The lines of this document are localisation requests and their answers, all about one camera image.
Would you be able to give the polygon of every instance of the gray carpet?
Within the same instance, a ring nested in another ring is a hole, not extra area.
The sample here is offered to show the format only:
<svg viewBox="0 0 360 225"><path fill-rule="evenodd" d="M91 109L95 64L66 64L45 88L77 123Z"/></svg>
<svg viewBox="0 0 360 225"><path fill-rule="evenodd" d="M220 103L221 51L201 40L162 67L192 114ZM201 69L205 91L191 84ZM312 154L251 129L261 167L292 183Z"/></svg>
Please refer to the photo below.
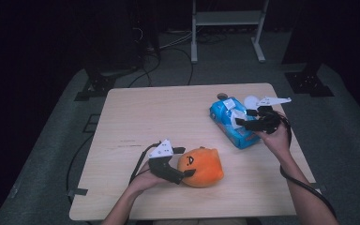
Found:
<svg viewBox="0 0 360 225"><path fill-rule="evenodd" d="M220 83L271 83L279 97L290 97L283 105L307 162L324 196L333 204L341 224L360 224L360 108L338 74L323 65L318 72L334 97L294 94L284 73L304 65L281 65L290 33L262 34L266 62L260 64L250 43L252 34L228 35L216 44L199 45L199 62L189 63L184 52L165 50L159 67L150 72L153 86ZM179 38L161 35L161 44ZM189 43L174 48L189 54ZM145 69L158 60L147 56ZM115 88L128 87L143 74L137 71L117 80ZM104 97L74 101L87 81L84 70L74 74L58 101L37 143L26 161L15 189L0 210L0 224L86 224L68 217L67 173L71 160L89 137L84 126L91 114L99 114ZM146 76L132 87L148 86ZM68 184L75 188L83 170L90 141L80 149L69 171ZM296 217L262 217L262 224L299 224Z"/></svg>

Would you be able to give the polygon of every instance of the blue package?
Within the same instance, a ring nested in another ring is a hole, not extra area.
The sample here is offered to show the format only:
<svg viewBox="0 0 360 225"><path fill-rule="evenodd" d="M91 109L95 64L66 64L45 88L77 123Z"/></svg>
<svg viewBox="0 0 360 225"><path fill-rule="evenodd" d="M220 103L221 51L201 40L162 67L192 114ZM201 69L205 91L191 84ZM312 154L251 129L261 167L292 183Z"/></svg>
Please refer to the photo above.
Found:
<svg viewBox="0 0 360 225"><path fill-rule="evenodd" d="M256 120L255 117L247 115L247 108L241 104L235 97L228 97L219 100L210 107L210 117L215 121L218 127L225 133L230 141L239 149L245 149L260 138L253 131L245 127L237 126L234 123L234 117L244 116L248 121Z"/></svg>

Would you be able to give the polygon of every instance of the dark background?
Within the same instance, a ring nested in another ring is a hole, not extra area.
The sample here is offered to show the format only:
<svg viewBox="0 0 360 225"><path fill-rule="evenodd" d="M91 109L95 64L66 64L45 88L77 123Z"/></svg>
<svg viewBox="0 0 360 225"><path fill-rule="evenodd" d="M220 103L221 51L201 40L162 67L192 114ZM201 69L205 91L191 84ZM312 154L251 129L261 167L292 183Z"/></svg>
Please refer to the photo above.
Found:
<svg viewBox="0 0 360 225"><path fill-rule="evenodd" d="M262 5L198 2L199 10ZM141 13L132 1L0 1L0 206L72 76L85 64L140 64L129 27L143 22ZM157 0L160 32L190 25L191 1ZM291 28L283 63L318 55L360 104L360 1L271 0L264 30Z"/></svg>

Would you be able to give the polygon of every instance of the person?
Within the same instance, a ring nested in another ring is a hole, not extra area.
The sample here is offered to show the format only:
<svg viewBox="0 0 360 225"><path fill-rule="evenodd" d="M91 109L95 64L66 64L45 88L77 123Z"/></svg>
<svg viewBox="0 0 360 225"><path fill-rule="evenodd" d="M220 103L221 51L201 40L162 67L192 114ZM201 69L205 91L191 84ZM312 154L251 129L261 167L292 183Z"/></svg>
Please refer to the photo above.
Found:
<svg viewBox="0 0 360 225"><path fill-rule="evenodd" d="M264 144L275 155L286 174L310 186L309 181L306 179L292 157L288 141L288 132L283 123L281 123L278 126L277 131L272 134L260 131L257 131L256 134L261 137ZM118 202L112 208L112 211L103 220L102 224L123 225L127 221L130 210L138 196L149 188L153 188L156 185L167 182L168 181L153 175L149 171L148 163L145 163L135 179L125 189ZM338 224L335 216L321 199L289 180L288 188L291 192L296 215L298 216L301 224Z"/></svg>

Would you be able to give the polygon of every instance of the orange plush toy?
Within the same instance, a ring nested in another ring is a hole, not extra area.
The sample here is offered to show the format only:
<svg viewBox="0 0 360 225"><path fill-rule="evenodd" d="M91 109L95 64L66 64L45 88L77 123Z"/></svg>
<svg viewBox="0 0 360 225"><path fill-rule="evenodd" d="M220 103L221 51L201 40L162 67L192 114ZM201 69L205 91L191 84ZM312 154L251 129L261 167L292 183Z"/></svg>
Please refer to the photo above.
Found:
<svg viewBox="0 0 360 225"><path fill-rule="evenodd" d="M214 185L224 176L221 168L217 149L197 148L183 154L177 164L177 170L196 170L190 177L185 177L183 182L195 188L206 188Z"/></svg>

